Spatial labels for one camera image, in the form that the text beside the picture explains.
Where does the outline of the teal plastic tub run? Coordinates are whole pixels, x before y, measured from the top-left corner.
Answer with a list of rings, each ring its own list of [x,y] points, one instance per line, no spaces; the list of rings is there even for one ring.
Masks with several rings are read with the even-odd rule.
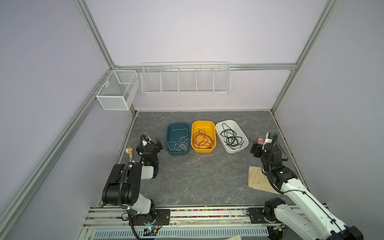
[[[171,156],[184,156],[191,149],[191,128],[187,123],[172,123],[167,128],[166,150]]]

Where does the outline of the beige work glove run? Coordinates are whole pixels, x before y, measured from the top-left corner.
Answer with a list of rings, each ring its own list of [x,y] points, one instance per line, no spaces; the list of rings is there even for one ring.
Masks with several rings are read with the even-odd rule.
[[[262,168],[260,167],[249,167],[248,187],[263,192],[279,194],[273,189],[267,176],[263,174]]]

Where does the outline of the white plastic tub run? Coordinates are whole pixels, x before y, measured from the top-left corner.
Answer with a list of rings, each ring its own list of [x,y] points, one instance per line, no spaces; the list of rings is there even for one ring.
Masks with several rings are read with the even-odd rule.
[[[215,125],[215,129],[225,151],[229,154],[239,153],[249,145],[248,138],[233,120],[219,122]]]

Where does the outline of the yellow toy figure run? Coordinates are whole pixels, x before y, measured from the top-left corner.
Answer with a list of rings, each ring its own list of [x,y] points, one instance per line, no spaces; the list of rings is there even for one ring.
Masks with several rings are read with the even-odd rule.
[[[133,149],[131,147],[126,148],[126,153],[129,156],[129,162],[131,163],[133,161]]]

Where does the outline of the white mesh box basket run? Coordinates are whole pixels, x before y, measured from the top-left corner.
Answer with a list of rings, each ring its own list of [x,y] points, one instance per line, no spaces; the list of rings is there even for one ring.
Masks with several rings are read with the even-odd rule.
[[[139,86],[136,71],[112,70],[96,97],[104,110],[129,111]]]

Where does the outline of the yellow plastic tub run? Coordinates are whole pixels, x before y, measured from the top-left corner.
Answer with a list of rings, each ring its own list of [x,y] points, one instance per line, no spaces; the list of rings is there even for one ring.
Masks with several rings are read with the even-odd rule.
[[[196,153],[212,153],[217,145],[215,124],[211,121],[195,121],[191,128],[191,146]]]

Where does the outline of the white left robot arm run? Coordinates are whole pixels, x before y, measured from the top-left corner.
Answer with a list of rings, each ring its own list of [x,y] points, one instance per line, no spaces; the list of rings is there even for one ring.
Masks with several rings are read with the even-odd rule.
[[[102,202],[118,206],[131,216],[154,219],[156,207],[153,200],[140,193],[141,181],[157,177],[158,153],[163,149],[161,141],[154,141],[147,133],[140,137],[136,148],[140,159],[126,164],[115,164],[102,192]]]

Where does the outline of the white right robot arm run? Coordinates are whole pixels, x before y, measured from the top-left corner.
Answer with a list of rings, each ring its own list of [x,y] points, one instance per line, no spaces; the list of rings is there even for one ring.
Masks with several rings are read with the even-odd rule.
[[[262,144],[254,143],[251,154],[262,162],[262,173],[272,188],[289,197],[304,213],[301,217],[281,198],[265,202],[264,219],[281,222],[304,240],[362,240],[363,233],[355,226],[347,226],[333,215],[305,187],[298,176],[283,162],[283,150],[278,134],[268,132]]]

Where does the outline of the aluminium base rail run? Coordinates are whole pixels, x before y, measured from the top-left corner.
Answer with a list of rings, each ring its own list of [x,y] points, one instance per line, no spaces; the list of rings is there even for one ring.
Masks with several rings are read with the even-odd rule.
[[[127,214],[118,208],[92,208],[79,235],[80,240],[266,240],[280,223],[262,218],[263,206],[163,207],[153,225],[132,228]]]

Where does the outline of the pink toy figure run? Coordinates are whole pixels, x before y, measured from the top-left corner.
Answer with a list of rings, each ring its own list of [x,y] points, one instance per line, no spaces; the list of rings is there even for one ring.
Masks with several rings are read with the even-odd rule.
[[[260,145],[263,145],[264,144],[263,138],[258,138],[257,143],[260,144]]]

